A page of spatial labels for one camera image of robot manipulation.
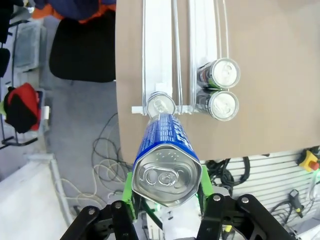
gray floor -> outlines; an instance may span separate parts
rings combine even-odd
[[[116,82],[70,81],[53,76],[49,70],[48,60],[58,24],[59,21],[53,17],[44,19],[44,26],[47,29],[47,56],[45,66],[40,73],[40,87],[46,90],[46,103],[51,106],[50,130],[45,135],[47,150],[55,154],[61,178],[68,180],[80,192],[93,194],[95,191],[91,162],[93,142],[110,117],[117,112]],[[109,139],[115,143],[116,148],[119,149],[120,137],[117,116],[105,128],[101,137],[106,138],[108,135]],[[15,151],[13,149],[7,148],[8,154],[13,153]],[[107,148],[105,140],[98,143],[96,150],[104,156],[116,158],[111,144]],[[103,159],[105,158],[95,155],[94,165],[99,164]],[[4,166],[5,176],[26,164],[24,159],[13,162],[6,161],[5,163],[1,161],[3,162],[3,160],[0,159],[0,166]],[[106,169],[101,168],[100,175],[108,179]],[[119,169],[119,177],[124,177],[121,169]],[[113,195],[112,192],[123,190],[123,183],[116,181],[105,183],[111,189],[109,190],[102,185],[97,177],[95,179],[97,183],[96,195],[104,202],[111,203],[121,198],[121,194]],[[70,183],[64,181],[63,188],[68,197],[74,198],[68,200],[71,209],[73,206],[94,205],[99,207],[90,198],[75,199],[80,193]],[[137,226],[139,239],[145,239],[141,223],[138,223]]]

brown cardboard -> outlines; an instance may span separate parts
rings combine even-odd
[[[320,145],[320,3],[225,2],[230,57],[241,69],[240,82],[231,89],[240,109],[228,122],[200,113],[178,116],[198,157],[223,159]],[[189,92],[187,11],[188,1],[178,0],[185,101]],[[142,0],[117,0],[115,37],[121,150],[123,159],[132,163],[149,120],[131,114],[131,106],[142,104]]]

aluminum can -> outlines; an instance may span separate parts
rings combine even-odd
[[[237,85],[239,80],[239,66],[229,58],[209,62],[197,71],[197,83],[202,88],[229,89]]]
[[[232,92],[201,89],[196,94],[196,109],[219,121],[233,119],[239,111],[239,101]]]
[[[180,121],[153,117],[133,164],[132,190],[164,207],[177,207],[198,190],[202,167]]]
[[[175,114],[176,104],[174,100],[165,92],[155,91],[146,103],[146,111],[150,118],[161,113]]]

yellow device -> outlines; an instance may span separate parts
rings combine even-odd
[[[318,158],[309,150],[302,153],[298,165],[308,172],[316,171],[319,168]]]

floor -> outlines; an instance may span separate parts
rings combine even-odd
[[[64,179],[64,192],[69,197],[70,210],[74,213],[74,206],[83,208],[94,205],[101,208],[104,204],[121,199],[127,171],[115,166],[114,161],[105,160],[116,159],[120,148],[117,115],[105,127],[108,120],[117,113],[116,82],[81,82],[55,77],[49,70],[48,60],[58,24],[59,21],[53,17],[47,17],[43,22],[47,29],[47,56],[46,63],[40,71],[39,84],[46,90],[46,103],[51,107],[50,130],[45,134],[47,151],[55,155],[60,176]],[[8,73],[1,80],[2,87],[10,77]],[[96,152],[101,156],[94,154],[92,162],[93,143],[103,129],[100,136],[102,139],[96,144]],[[116,150],[103,138],[110,139]],[[25,165],[27,160],[23,155],[26,151],[34,151],[37,143],[29,145],[28,148],[13,150],[12,147],[8,147],[0,152],[0,155],[4,156],[0,156],[2,178]],[[93,166],[98,164],[118,172],[117,178],[114,180],[112,170],[99,167],[100,177],[107,180],[103,184],[97,175],[94,176]],[[139,239],[145,239],[141,221],[137,223],[136,229]]]

